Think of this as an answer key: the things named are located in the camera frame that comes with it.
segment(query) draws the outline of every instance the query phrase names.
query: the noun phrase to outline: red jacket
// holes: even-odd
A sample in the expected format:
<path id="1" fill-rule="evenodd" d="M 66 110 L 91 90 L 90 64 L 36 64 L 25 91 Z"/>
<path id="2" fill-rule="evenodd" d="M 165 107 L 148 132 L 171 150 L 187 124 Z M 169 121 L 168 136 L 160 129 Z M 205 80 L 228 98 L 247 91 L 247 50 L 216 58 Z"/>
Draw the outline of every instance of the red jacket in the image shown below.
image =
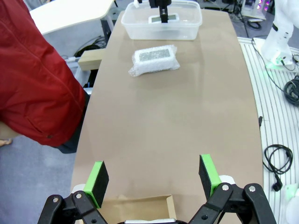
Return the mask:
<path id="1" fill-rule="evenodd" d="M 84 104 L 84 90 L 23 1 L 0 0 L 0 121 L 40 144 L 59 146 L 74 133 Z"/>

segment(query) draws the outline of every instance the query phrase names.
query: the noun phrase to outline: wrapped package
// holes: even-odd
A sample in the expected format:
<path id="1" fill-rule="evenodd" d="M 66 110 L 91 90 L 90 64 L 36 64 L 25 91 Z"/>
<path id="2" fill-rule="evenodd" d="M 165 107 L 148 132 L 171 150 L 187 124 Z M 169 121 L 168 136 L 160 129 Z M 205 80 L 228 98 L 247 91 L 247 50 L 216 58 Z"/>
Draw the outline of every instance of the wrapped package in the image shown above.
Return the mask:
<path id="1" fill-rule="evenodd" d="M 133 67 L 129 74 L 136 77 L 146 72 L 178 69 L 176 52 L 177 47 L 174 45 L 137 50 L 133 54 Z"/>

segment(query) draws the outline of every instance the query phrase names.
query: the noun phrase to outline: table surface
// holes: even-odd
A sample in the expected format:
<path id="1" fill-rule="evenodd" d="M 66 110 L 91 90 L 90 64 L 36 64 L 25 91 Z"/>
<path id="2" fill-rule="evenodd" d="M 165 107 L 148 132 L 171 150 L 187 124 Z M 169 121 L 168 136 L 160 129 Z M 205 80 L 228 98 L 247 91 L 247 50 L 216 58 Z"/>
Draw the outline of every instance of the table surface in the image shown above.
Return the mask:
<path id="1" fill-rule="evenodd" d="M 93 87 L 72 177 L 85 183 L 104 160 L 105 197 L 174 195 L 178 219 L 189 221 L 206 202 L 199 155 L 211 154 L 220 175 L 239 187 L 263 185 L 256 105 L 229 16 L 202 10 L 194 41 L 134 41 L 120 15 Z M 131 77 L 138 49 L 174 44 L 178 70 Z M 240 223 L 232 214 L 223 223 Z"/>
<path id="2" fill-rule="evenodd" d="M 44 35 L 78 23 L 103 18 L 114 0 L 56 0 L 30 11 Z"/>

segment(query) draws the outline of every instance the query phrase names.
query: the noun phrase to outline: clear plastic box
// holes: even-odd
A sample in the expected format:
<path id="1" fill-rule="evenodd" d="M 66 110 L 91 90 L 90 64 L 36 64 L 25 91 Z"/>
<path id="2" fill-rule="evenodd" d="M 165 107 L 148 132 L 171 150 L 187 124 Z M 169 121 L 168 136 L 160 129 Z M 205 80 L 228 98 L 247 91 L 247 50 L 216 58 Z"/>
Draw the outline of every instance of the clear plastic box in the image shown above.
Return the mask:
<path id="1" fill-rule="evenodd" d="M 194 40 L 202 24 L 199 4 L 195 1 L 173 0 L 167 7 L 168 15 L 177 15 L 178 20 L 168 23 L 150 23 L 152 17 L 159 17 L 159 8 L 150 8 L 143 1 L 136 8 L 130 3 L 121 19 L 129 37 L 133 40 Z"/>

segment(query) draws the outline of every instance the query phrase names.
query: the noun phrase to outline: screw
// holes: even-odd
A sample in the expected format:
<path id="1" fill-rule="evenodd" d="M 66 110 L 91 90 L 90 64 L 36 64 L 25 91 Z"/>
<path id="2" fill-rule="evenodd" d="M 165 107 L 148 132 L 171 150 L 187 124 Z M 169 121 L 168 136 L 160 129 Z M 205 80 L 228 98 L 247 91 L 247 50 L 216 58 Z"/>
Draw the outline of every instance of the screw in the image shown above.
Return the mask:
<path id="1" fill-rule="evenodd" d="M 222 186 L 222 190 L 228 190 L 228 189 L 229 189 L 228 185 L 225 184 Z"/>
<path id="2" fill-rule="evenodd" d="M 256 190 L 256 188 L 255 188 L 254 186 L 250 186 L 250 187 L 249 187 L 249 191 L 250 191 L 250 192 L 255 192 L 255 190 Z"/>

